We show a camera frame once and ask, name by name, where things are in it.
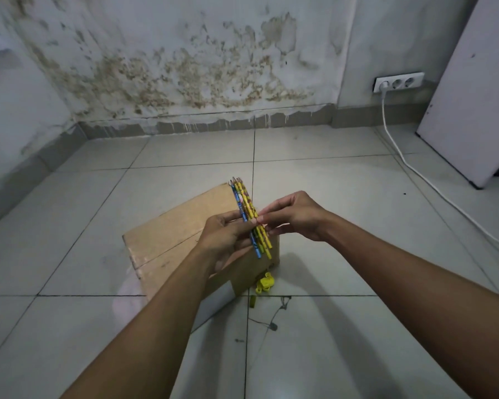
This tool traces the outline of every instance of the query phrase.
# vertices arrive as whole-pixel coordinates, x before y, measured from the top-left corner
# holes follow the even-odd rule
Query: cardboard box
[[[231,187],[224,183],[124,234],[131,262],[148,300],[196,246],[205,221],[238,209]],[[268,268],[279,263],[279,238],[272,237],[272,259],[257,258],[252,247],[233,253],[224,268],[208,280],[193,329],[252,287]]]

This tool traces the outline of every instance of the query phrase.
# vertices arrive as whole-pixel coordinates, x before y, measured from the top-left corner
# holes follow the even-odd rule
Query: electrical socket
[[[425,77],[425,73],[423,72],[391,75],[389,77],[377,77],[375,79],[375,84],[373,85],[373,93],[379,93],[379,87],[385,81],[388,81],[388,83],[390,84],[390,86],[388,87],[388,91],[417,88],[423,83],[423,77]]]

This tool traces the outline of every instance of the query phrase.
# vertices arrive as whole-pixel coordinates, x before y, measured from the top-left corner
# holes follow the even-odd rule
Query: hand
[[[239,210],[213,215],[205,222],[196,248],[211,254],[219,271],[234,251],[251,245],[250,231],[256,225],[256,219],[242,221]]]
[[[313,241],[322,241],[321,225],[330,215],[306,192],[297,191],[263,208],[257,222],[267,224],[270,235],[297,232]]]

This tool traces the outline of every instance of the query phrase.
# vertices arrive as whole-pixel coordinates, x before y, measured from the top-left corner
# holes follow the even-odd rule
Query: white cable
[[[390,132],[388,131],[388,128],[386,127],[386,118],[384,114],[384,100],[386,97],[386,89],[384,89],[383,85],[381,85],[381,92],[383,93],[382,97],[382,107],[383,107],[383,125],[384,125],[384,130],[386,131],[386,134],[388,134],[388,137],[390,137],[390,140],[392,141],[392,144],[394,145],[395,149],[399,153],[399,157],[401,157],[401,161],[403,161],[403,164],[406,165],[408,169],[410,169],[412,172],[414,172],[416,175],[418,175],[421,179],[423,179],[430,187],[434,189],[436,193],[440,195],[442,199],[444,199],[446,202],[448,202],[451,206],[453,206],[460,214],[462,214],[464,217],[466,217],[475,227],[479,228],[480,231],[482,231],[483,234],[485,234],[487,237],[491,238],[495,242],[499,243],[499,239],[495,238],[492,234],[490,234],[483,226],[481,226],[471,215],[466,213],[462,208],[460,208],[456,203],[451,201],[448,197],[446,197],[436,186],[432,184],[431,181],[429,181],[425,176],[420,174],[416,169],[414,169],[406,160],[405,157],[403,156],[403,153],[399,149],[398,145],[394,141],[393,137],[390,135]]]

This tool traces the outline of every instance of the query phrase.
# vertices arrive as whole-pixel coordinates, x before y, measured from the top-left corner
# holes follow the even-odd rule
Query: bundle of pencils
[[[244,186],[242,179],[233,178],[229,181],[229,186],[231,186],[231,189],[233,190],[243,220],[248,221],[252,218],[256,218],[257,210],[253,206],[253,202],[251,201],[250,195]],[[251,238],[253,248],[259,259],[263,254],[266,254],[268,259],[272,259],[272,255],[270,254],[272,244],[270,243],[270,238],[263,226],[255,227],[249,237]]]

